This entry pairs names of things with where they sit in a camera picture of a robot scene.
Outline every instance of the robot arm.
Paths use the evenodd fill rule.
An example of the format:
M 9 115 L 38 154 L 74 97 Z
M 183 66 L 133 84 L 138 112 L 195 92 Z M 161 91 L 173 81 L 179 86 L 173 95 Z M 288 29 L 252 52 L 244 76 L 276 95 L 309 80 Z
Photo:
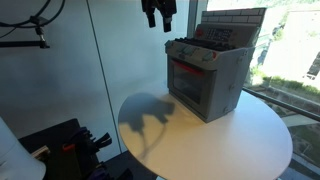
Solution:
M 154 11 L 157 8 L 163 19 L 163 31 L 171 31 L 172 15 L 177 13 L 175 0 L 141 0 L 142 11 L 146 13 L 149 27 L 155 27 Z

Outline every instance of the white wall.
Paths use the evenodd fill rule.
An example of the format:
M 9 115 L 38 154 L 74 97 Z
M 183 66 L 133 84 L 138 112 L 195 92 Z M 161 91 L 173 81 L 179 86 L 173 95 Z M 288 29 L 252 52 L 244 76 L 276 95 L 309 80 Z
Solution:
M 173 16 L 169 33 L 163 32 L 158 11 L 156 28 L 149 28 L 140 0 L 90 0 L 89 4 L 118 121 L 120 107 L 129 95 L 152 83 L 165 83 L 164 44 L 169 39 L 186 36 L 189 1 L 177 0 L 178 13 Z M 121 150 L 126 150 L 122 142 Z
M 25 20 L 44 2 L 0 0 L 0 21 Z M 44 17 L 51 17 L 60 2 L 52 1 Z M 170 33 L 163 32 L 158 12 L 157 27 L 148 27 L 140 0 L 90 0 L 89 4 L 117 122 L 126 97 L 152 83 L 165 83 L 164 43 L 186 36 L 189 2 L 177 1 Z M 100 160 L 119 154 L 86 1 L 67 0 L 61 15 L 44 30 L 50 49 L 0 49 L 0 116 L 17 137 L 76 117 L 94 135 L 108 131 L 113 138 L 112 145 L 98 154 Z M 0 28 L 0 35 L 7 31 Z M 9 40 L 38 40 L 38 36 L 33 29 L 17 30 L 0 39 Z
M 45 0 L 0 0 L 0 21 L 28 18 Z M 60 5 L 51 1 L 44 17 Z M 67 0 L 61 15 L 44 28 L 50 49 L 0 49 L 0 116 L 17 137 L 78 118 L 93 135 L 109 132 L 113 143 L 99 157 L 120 153 L 85 0 Z M 7 29 L 0 28 L 0 34 Z M 19 30 L 9 40 L 38 40 L 34 30 Z

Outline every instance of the toy kitchen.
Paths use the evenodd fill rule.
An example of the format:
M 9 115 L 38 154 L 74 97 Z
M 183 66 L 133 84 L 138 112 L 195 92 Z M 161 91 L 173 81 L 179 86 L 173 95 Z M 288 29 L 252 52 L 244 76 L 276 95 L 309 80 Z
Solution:
M 193 38 L 166 42 L 169 93 L 204 122 L 236 108 L 265 12 L 204 11 Z

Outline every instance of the white object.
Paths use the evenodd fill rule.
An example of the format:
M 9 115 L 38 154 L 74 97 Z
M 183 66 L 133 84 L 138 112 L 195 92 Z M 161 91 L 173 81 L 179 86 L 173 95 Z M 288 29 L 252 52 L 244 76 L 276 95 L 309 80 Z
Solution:
M 242 92 L 234 111 L 206 124 L 167 91 L 130 96 L 119 113 L 124 144 L 149 170 L 168 180 L 272 180 L 289 165 L 290 133 L 261 100 Z
M 40 180 L 46 168 L 19 143 L 0 117 L 0 180 Z

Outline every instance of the glass window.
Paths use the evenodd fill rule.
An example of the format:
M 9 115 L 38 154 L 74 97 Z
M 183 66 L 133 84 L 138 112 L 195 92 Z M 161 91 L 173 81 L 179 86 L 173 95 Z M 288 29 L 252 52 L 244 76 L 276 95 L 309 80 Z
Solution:
M 209 0 L 207 10 L 267 7 L 244 87 L 320 115 L 320 0 Z M 320 123 L 266 102 L 287 125 L 281 179 L 320 179 Z

